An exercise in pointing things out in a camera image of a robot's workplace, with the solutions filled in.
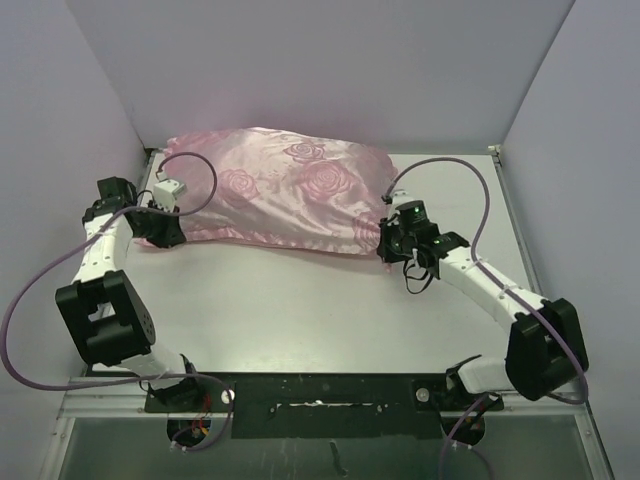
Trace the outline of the pink satin rose pillowcase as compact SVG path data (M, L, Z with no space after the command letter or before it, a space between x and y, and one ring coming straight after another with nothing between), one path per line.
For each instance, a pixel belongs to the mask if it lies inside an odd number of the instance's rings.
M187 187L189 243L376 254L397 169L374 147L254 127L173 137L164 153L166 175Z

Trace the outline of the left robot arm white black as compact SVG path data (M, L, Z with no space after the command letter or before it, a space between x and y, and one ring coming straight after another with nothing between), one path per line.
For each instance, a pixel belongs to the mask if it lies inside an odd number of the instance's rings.
M205 397L195 367L158 343L151 314L125 272L135 238L158 248L185 243L176 215L186 186L162 177L145 205L124 178L103 179L98 190L82 218L90 244L72 283L57 290L56 305L87 364L126 369L146 378L148 394L161 405L193 410Z

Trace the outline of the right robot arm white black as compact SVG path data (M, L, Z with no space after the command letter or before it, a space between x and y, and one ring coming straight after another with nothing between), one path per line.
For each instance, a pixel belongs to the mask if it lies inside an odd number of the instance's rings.
M442 233L421 200L394 195L385 200L378 256L405 271L422 269L420 281L448 283L484 310L507 334L502 359L474 355L449 372L448 402L469 408L481 393L514 391L536 401L583 379L588 357L575 307L524 289L473 253L455 232Z

